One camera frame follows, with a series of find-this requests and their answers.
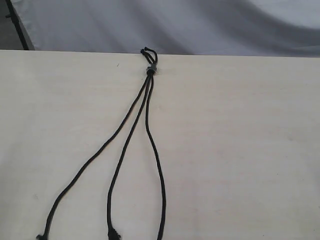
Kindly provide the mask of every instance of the black rope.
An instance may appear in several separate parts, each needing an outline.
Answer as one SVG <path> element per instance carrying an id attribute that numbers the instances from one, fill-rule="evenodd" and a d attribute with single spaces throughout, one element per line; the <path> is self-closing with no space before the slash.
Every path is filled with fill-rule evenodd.
<path id="1" fill-rule="evenodd" d="M 154 53 L 154 57 L 155 59 L 146 51 L 152 52 Z M 73 178 L 73 180 L 69 183 L 69 185 L 58 195 L 58 197 L 56 198 L 56 200 L 54 201 L 54 204 L 49 212 L 49 215 L 47 217 L 46 220 L 46 224 L 45 224 L 45 229 L 44 229 L 44 233 L 43 235 L 38 235 L 36 238 L 38 240 L 48 240 L 49 237 L 49 232 L 50 232 L 50 226 L 55 214 L 55 211 L 58 207 L 58 204 L 60 203 L 60 201 L 62 200 L 62 198 L 66 195 L 66 193 L 73 187 L 73 185 L 77 182 L 77 180 L 79 179 L 79 177 L 81 176 L 81 174 L 85 171 L 85 169 L 89 166 L 90 163 L 93 162 L 93 160 L 98 157 L 100 155 L 100 153 L 107 147 L 107 145 L 112 142 L 113 139 L 115 139 L 115 137 L 118 135 L 118 133 L 121 131 L 121 129 L 123 128 L 123 126 L 125 125 L 125 123 L 127 122 L 129 116 L 131 115 L 136 103 L 138 102 L 138 100 L 140 99 L 143 91 L 145 90 L 144 93 L 144 97 L 140 106 L 140 109 L 138 111 L 138 114 L 135 118 L 135 121 L 132 125 L 132 128 L 130 130 L 130 133 L 125 141 L 125 144 L 123 146 L 122 149 L 122 153 L 121 153 L 121 157 L 119 159 L 118 165 L 116 167 L 114 176 L 112 178 L 111 181 L 111 185 L 108 191 L 108 196 L 107 196 L 107 225 L 108 225 L 108 237 L 110 240 L 118 240 L 120 239 L 120 235 L 116 232 L 116 230 L 113 228 L 112 226 L 112 222 L 111 222 L 111 196 L 112 196 L 112 191 L 113 188 L 115 186 L 116 180 L 117 180 L 117 176 L 119 174 L 119 170 L 121 167 L 121 164 L 123 162 L 127 147 L 129 145 L 129 142 L 131 140 L 131 137 L 134 133 L 134 130 L 136 128 L 136 125 L 139 121 L 140 115 L 143 111 L 143 108 L 146 104 L 146 112 L 145 112 L 145 127 L 146 127 L 146 131 L 147 134 L 149 136 L 154 154 L 155 154 L 155 159 L 156 159 L 156 164 L 158 167 L 158 172 L 159 172 L 159 177 L 160 177 L 160 183 L 161 183 L 161 192 L 162 192 L 162 214 L 161 214 L 161 221 L 160 221 L 160 228 L 159 228 L 159 233 L 158 233 L 158 240 L 162 239 L 163 236 L 163 232 L 164 232 L 164 226 L 165 226 L 165 218 L 166 218 L 166 190 L 165 190 L 165 182 L 164 182 L 164 178 L 163 178 L 163 174 L 162 174 L 162 170 L 161 170 L 161 165 L 160 165 L 160 161 L 159 161 L 159 155 L 156 149 L 156 145 L 153 141 L 152 135 L 150 133 L 149 130 L 149 104 L 150 104 L 150 99 L 151 99 L 151 93 L 152 90 L 154 88 L 154 77 L 153 75 L 155 74 L 155 72 L 157 71 L 157 63 L 158 63 L 158 56 L 157 53 L 152 50 L 149 49 L 147 47 L 145 47 L 144 49 L 141 50 L 141 53 L 144 55 L 144 57 L 146 58 L 146 60 L 151 64 L 150 67 L 147 68 L 147 77 L 137 95 L 137 97 L 135 98 L 135 100 L 133 101 L 129 111 L 127 112 L 127 114 L 125 115 L 123 121 L 121 122 L 120 126 L 118 127 L 118 129 L 115 131 L 115 133 L 102 145 L 102 147 L 89 159 L 86 161 L 86 163 L 81 167 L 81 169 L 79 170 L 79 172 L 75 175 L 75 177 Z"/>

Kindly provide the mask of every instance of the white backdrop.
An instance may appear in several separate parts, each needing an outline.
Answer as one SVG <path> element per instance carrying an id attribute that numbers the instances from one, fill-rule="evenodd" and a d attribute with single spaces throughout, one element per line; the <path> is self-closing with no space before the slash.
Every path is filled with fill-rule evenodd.
<path id="1" fill-rule="evenodd" d="M 12 0 L 36 50 L 320 56 L 319 0 Z"/>

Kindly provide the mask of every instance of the black string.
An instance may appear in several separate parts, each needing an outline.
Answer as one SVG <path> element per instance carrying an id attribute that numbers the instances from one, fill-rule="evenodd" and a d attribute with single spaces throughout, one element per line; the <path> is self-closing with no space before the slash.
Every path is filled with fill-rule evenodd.
<path id="1" fill-rule="evenodd" d="M 146 51 L 150 51 L 152 53 L 154 53 L 154 57 L 155 59 Z M 73 178 L 73 180 L 69 183 L 69 185 L 58 195 L 58 197 L 56 198 L 56 200 L 54 201 L 54 204 L 49 212 L 49 215 L 47 217 L 46 220 L 46 224 L 45 224 L 45 229 L 44 229 L 44 233 L 43 235 L 38 235 L 36 238 L 38 240 L 48 240 L 49 237 L 49 232 L 50 232 L 50 227 L 51 227 L 51 223 L 55 214 L 55 211 L 58 207 L 58 204 L 60 203 L 60 201 L 62 200 L 62 198 L 66 195 L 66 193 L 73 187 L 73 185 L 77 182 L 77 180 L 79 179 L 79 177 L 81 176 L 81 174 L 85 171 L 85 169 L 89 166 L 90 163 L 92 163 L 92 161 L 98 157 L 100 155 L 100 153 L 107 147 L 107 145 L 112 142 L 112 140 L 115 139 L 115 137 L 118 135 L 118 133 L 121 131 L 121 129 L 123 128 L 123 126 L 125 125 L 125 123 L 127 122 L 129 116 L 131 115 L 136 103 L 138 102 L 138 100 L 140 99 L 142 92 L 145 90 L 144 93 L 144 97 L 139 109 L 139 112 L 136 116 L 136 119 L 132 125 L 132 128 L 130 130 L 130 133 L 125 141 L 125 144 L 123 146 L 122 149 L 122 153 L 121 153 L 121 157 L 119 159 L 117 168 L 115 170 L 114 176 L 112 178 L 112 182 L 110 185 L 110 189 L 108 192 L 108 196 L 107 196 L 107 225 L 108 225 L 108 237 L 110 240 L 118 240 L 120 239 L 120 235 L 116 232 L 116 230 L 113 228 L 112 223 L 111 223 L 111 196 L 112 196 L 112 191 L 114 188 L 114 185 L 116 183 L 117 180 L 117 176 L 119 174 L 119 170 L 121 167 L 121 164 L 123 162 L 128 144 L 130 142 L 130 139 L 134 133 L 134 130 L 136 128 L 136 125 L 139 121 L 140 115 L 142 113 L 142 110 L 146 104 L 146 112 L 145 112 L 145 127 L 146 127 L 146 131 L 148 134 L 148 137 L 150 139 L 154 154 L 155 154 L 155 159 L 156 159 L 156 164 L 158 167 L 158 172 L 159 172 L 159 177 L 160 177 L 160 183 L 161 183 L 161 193 L 162 193 L 162 214 L 161 214 L 161 222 L 160 222 L 160 228 L 159 228 L 159 233 L 158 233 L 158 240 L 162 239 L 163 236 L 163 232 L 164 232 L 164 226 L 165 226 L 165 219 L 166 219 L 166 190 L 165 190 L 165 182 L 164 182 L 164 178 L 163 178 L 163 174 L 162 174 L 162 170 L 161 170 L 161 165 L 160 165 L 160 161 L 159 161 L 159 155 L 158 155 L 158 151 L 156 149 L 156 145 L 153 141 L 152 135 L 150 133 L 149 130 L 149 104 L 150 104 L 150 99 L 151 99 L 151 93 L 153 91 L 154 88 L 154 73 L 156 72 L 157 68 L 156 65 L 158 63 L 158 55 L 157 53 L 152 50 L 149 49 L 147 47 L 145 47 L 144 49 L 141 50 L 141 53 L 143 54 L 143 56 L 146 58 L 146 60 L 151 64 L 151 67 L 148 67 L 147 69 L 147 77 L 137 95 L 137 97 L 135 98 L 135 100 L 133 101 L 129 111 L 127 112 L 127 114 L 125 115 L 123 121 L 121 122 L 120 126 L 118 127 L 118 129 L 115 131 L 115 133 L 102 145 L 102 147 L 89 159 L 86 161 L 86 163 L 81 167 L 81 169 L 79 170 L 79 172 L 75 175 L 75 177 Z"/>

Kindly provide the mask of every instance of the white table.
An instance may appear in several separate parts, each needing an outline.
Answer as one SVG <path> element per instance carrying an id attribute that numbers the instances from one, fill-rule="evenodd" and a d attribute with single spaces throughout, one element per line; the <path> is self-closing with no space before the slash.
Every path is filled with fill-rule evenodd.
<path id="1" fill-rule="evenodd" d="M 57 194 L 142 85 L 141 55 L 0 51 L 0 239 L 33 240 Z M 164 240 L 320 238 L 320 59 L 161 55 L 150 128 Z M 133 122 L 61 201 L 50 240 L 106 240 L 106 197 Z M 144 121 L 112 196 L 123 240 L 161 214 Z"/>

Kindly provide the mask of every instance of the black stand pole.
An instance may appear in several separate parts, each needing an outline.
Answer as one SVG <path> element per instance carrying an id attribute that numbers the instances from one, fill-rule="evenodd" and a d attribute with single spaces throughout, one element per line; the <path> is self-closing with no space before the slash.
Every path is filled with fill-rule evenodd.
<path id="1" fill-rule="evenodd" d="M 19 39 L 20 39 L 20 42 L 22 44 L 23 49 L 24 50 L 29 50 L 29 47 L 27 45 L 25 36 L 24 36 L 24 34 L 22 32 L 22 29 L 21 29 L 21 26 L 20 26 L 20 23 L 19 23 L 19 18 L 18 18 L 17 14 L 16 14 L 14 6 L 12 5 L 11 0 L 5 0 L 5 2 L 7 4 L 7 6 L 8 6 L 9 12 L 10 12 L 10 14 L 6 15 L 5 17 L 6 18 L 11 18 L 11 21 L 12 21 L 14 27 L 15 27 L 15 30 L 18 33 L 18 36 L 19 36 Z"/>

